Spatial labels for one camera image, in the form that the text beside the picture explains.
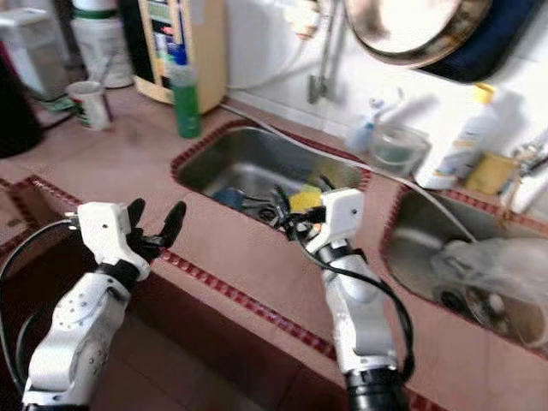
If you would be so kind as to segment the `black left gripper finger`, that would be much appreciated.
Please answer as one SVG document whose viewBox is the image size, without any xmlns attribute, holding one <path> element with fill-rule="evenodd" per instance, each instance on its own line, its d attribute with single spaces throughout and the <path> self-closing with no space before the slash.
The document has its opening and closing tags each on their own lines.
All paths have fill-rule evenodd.
<svg viewBox="0 0 548 411">
<path fill-rule="evenodd" d="M 187 204 L 184 202 L 177 202 L 170 209 L 169 214 L 165 216 L 161 229 L 162 249 L 169 249 L 169 247 L 172 247 L 176 243 L 182 231 L 182 223 L 184 222 L 185 215 L 187 215 L 187 208 Z"/>
<path fill-rule="evenodd" d="M 128 244 L 140 244 L 144 238 L 144 230 L 140 227 L 140 220 L 146 209 L 147 203 L 144 199 L 133 200 L 127 206 L 127 219 L 129 232 L 127 235 Z"/>
</svg>

